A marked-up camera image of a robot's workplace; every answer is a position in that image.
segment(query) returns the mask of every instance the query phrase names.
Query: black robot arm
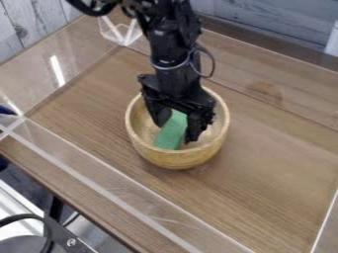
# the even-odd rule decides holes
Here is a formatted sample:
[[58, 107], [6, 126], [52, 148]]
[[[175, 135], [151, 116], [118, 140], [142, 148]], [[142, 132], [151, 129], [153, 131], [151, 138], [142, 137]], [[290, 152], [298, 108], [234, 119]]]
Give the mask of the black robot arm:
[[[189, 0], [67, 0], [90, 16], [103, 16], [121, 5], [125, 14], [137, 18], [151, 45], [151, 64], [157, 74], [143, 74], [143, 96], [155, 124], [162, 127], [171, 109], [187, 114], [185, 142], [198, 141], [213, 124], [215, 100], [201, 87], [201, 77], [214, 73], [211, 53], [198, 43], [201, 21]], [[210, 75], [201, 74], [201, 53], [213, 60]]]

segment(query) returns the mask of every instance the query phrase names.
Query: screw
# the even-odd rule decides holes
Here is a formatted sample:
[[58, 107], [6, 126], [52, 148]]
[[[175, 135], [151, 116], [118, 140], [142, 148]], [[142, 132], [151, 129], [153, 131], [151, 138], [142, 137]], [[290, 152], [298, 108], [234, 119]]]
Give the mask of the screw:
[[77, 245], [77, 240], [75, 239], [68, 239], [67, 240], [67, 246], [74, 247]]

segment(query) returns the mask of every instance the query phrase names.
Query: bowl rim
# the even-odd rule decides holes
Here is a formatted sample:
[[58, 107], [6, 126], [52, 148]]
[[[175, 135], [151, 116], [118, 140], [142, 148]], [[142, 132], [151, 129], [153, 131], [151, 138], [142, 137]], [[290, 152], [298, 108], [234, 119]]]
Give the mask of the bowl rim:
[[205, 150], [207, 149], [209, 147], [213, 146], [213, 144], [221, 140], [223, 138], [223, 136], [226, 135], [227, 133], [227, 130], [229, 130], [229, 126], [230, 126], [230, 119], [231, 119], [231, 116], [230, 116], [230, 111], [229, 111], [229, 107], [227, 107], [227, 104], [226, 102], [223, 101], [222, 97], [209, 88], [206, 88], [205, 86], [202, 87], [203, 90], [215, 98], [217, 100], [217, 103], [221, 104], [221, 107], [223, 108], [223, 111], [225, 111], [225, 125], [223, 127], [221, 128], [221, 133], [219, 135], [213, 139], [211, 142], [209, 143], [205, 143], [202, 146], [198, 146], [198, 147], [193, 147], [190, 149], [185, 149], [185, 150], [169, 150], [169, 149], [163, 149], [163, 148], [159, 148], [159, 147], [155, 147], [150, 144], [147, 144], [142, 138], [138, 136], [138, 134], [135, 133], [134, 131], [134, 128], [133, 128], [133, 125], [131, 125], [131, 112], [133, 112], [133, 109], [135, 107], [135, 104], [137, 102], [142, 99], [142, 93], [134, 98], [134, 100], [131, 101], [130, 105], [129, 105], [129, 108], [127, 108], [127, 111], [126, 111], [126, 116], [125, 116], [125, 120], [126, 120], [126, 127], [127, 127], [127, 132], [130, 135], [133, 135], [133, 137], [138, 140], [138, 142], [149, 149], [154, 150], [155, 152], [159, 152], [159, 153], [165, 153], [165, 154], [186, 154], [186, 153], [191, 153], [191, 152], [197, 152], [197, 151], [201, 151], [201, 150]]

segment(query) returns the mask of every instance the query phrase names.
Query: wooden bowl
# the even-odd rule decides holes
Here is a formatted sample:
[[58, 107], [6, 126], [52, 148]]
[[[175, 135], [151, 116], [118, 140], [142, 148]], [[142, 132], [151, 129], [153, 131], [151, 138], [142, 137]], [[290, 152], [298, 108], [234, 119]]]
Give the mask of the wooden bowl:
[[142, 94], [133, 100], [126, 113], [126, 127], [135, 149], [158, 166], [183, 170], [203, 164], [219, 151], [226, 139], [230, 112], [223, 99], [207, 88], [206, 92], [217, 100], [217, 120], [197, 142], [182, 145], [181, 150], [166, 150], [154, 146], [161, 128], [154, 124]]

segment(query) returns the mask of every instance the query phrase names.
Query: green object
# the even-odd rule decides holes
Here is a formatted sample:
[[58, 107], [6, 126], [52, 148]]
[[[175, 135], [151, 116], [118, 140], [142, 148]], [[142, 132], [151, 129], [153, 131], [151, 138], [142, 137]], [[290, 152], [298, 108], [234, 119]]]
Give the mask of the green object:
[[187, 127], [186, 114], [173, 110], [171, 118], [157, 136], [154, 145], [162, 149], [179, 150]]

